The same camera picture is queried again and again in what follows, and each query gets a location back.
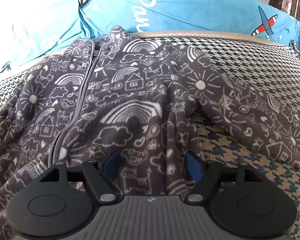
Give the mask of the houndstooth sofa cushion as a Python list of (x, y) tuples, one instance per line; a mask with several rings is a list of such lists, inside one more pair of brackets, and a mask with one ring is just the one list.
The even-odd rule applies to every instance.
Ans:
[[(254, 93), (271, 96), (287, 106), (288, 113), (300, 114), (300, 58), (294, 45), (277, 46), (236, 41), (203, 40), (199, 43), (184, 38), (171, 42), (189, 52), (201, 50), (213, 64), (248, 85)], [(96, 57), (91, 42), (77, 39), (64, 51), (73, 56), (72, 63), (59, 60), (62, 51), (46, 55), (14, 83), (5, 81), (0, 94), (8, 100), (0, 106), (0, 239), (11, 239), (4, 209), (8, 201), (48, 165), (48, 151), (61, 131), (74, 118), (77, 100), (83, 98), (83, 108), (98, 108), (117, 103), (118, 90), (130, 81), (143, 81), (143, 68), (152, 70), (158, 57), (138, 64), (129, 59), (117, 72), (106, 66), (96, 72), (100, 80), (91, 83), (85, 94), (80, 93), (89, 66)], [(165, 142), (167, 125), (158, 125), (146, 117), (127, 118), (130, 125), (112, 125), (112, 132), (128, 138), (122, 152), (119, 175), (113, 187), (121, 195), (185, 194), (192, 182), (177, 176), (173, 153), (157, 150)], [(222, 132), (202, 116), (194, 118), (194, 128), (205, 138), (201, 157), (213, 157), (228, 166), (248, 161), (275, 185), (294, 199), (298, 208), (292, 239), (300, 237), (300, 169), (277, 155), (260, 154), (255, 148), (246, 150), (234, 138)]]

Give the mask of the dark wooden chair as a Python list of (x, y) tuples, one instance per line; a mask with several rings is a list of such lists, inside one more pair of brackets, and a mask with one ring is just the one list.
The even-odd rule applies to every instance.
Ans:
[(282, 9), (283, 0), (269, 0), (269, 5), (272, 7), (281, 10)]

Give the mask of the blue cartoon print pillow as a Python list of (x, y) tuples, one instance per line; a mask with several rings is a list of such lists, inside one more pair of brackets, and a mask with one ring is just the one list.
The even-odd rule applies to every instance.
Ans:
[(0, 80), (114, 25), (130, 33), (204, 30), (300, 40), (298, 20), (257, 0), (0, 0)]

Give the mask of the grey patterned fleece garment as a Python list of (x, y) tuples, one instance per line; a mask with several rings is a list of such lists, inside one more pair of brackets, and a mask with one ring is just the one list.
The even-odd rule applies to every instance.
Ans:
[[(200, 158), (219, 161), (200, 156), (205, 137), (194, 130), (196, 116), (205, 117), (246, 150), (255, 148), (260, 154), (277, 155), (300, 169), (300, 114), (288, 113), (285, 104), (269, 95), (254, 93), (238, 78), (219, 69), (201, 50), (189, 52), (170, 40), (141, 39), (119, 26), (105, 37), (87, 40), (96, 57), (80, 88), (81, 94), (100, 80), (95, 73), (106, 66), (120, 72), (129, 59), (138, 64), (150, 57), (158, 57), (159, 61), (152, 70), (143, 68), (143, 81), (130, 81), (119, 89), (117, 103), (83, 108), (85, 100), (78, 99), (73, 120), (48, 151), (47, 169), (56, 163), (75, 167), (86, 161), (99, 161), (112, 151), (121, 155), (121, 166), (123, 154), (119, 146), (125, 146), (128, 138), (112, 132), (111, 126), (130, 125), (128, 116), (136, 120), (148, 117), (160, 126), (167, 125), (166, 140), (159, 143), (157, 150), (173, 153), (177, 176), (192, 182), (190, 190), (194, 181), (185, 171), (185, 153), (192, 151)], [(177, 195), (185, 196), (189, 191)]]

